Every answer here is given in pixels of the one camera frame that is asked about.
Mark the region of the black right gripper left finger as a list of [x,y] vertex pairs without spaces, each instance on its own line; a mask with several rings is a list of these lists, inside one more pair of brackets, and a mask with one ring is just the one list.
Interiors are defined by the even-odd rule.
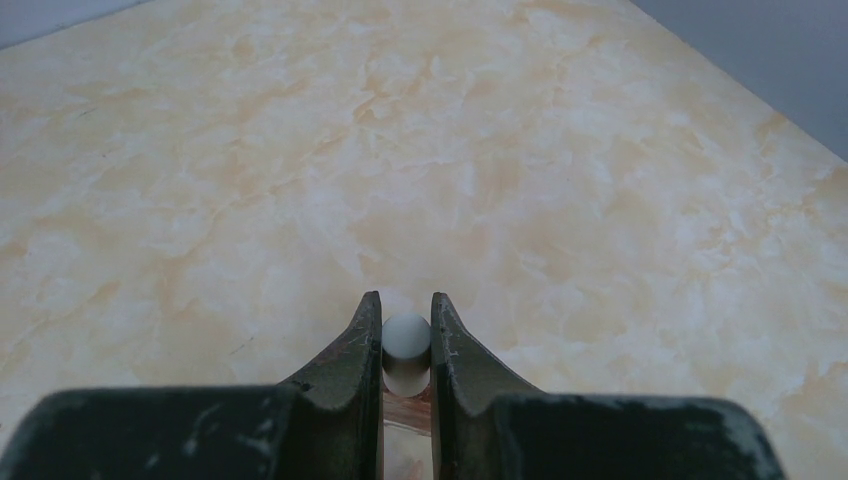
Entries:
[[5,479],[379,479],[381,302],[266,385],[64,390],[24,418]]

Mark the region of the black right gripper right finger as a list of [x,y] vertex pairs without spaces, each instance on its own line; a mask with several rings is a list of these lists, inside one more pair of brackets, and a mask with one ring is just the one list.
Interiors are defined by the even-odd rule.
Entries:
[[781,479],[755,418],[709,397],[547,393],[431,305],[438,479]]

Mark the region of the nail polish bottle white cap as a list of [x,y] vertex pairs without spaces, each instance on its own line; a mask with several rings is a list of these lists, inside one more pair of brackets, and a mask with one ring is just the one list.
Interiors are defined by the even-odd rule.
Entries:
[[382,326],[385,477],[431,479],[430,324],[415,313]]

